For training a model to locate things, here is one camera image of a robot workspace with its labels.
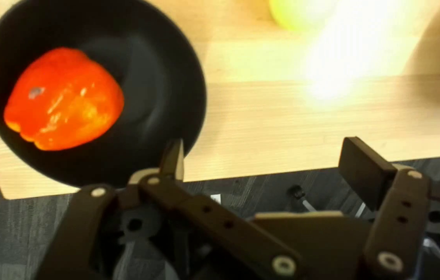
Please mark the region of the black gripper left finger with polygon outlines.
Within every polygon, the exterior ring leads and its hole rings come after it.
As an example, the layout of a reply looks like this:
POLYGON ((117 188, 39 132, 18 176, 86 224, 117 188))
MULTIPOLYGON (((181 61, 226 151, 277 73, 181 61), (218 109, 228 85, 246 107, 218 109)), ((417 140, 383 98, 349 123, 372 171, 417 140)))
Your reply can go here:
POLYGON ((172 180, 184 180, 184 141, 172 140, 165 149, 161 162, 161 174, 172 180))

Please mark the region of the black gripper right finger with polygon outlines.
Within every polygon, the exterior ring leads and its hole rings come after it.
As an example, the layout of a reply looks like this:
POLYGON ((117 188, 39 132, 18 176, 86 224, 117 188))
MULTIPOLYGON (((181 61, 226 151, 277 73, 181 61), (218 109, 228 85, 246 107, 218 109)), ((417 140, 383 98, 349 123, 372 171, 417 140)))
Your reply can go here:
POLYGON ((371 210, 381 207, 397 174, 397 168, 360 137, 344 138, 338 169, 371 210))

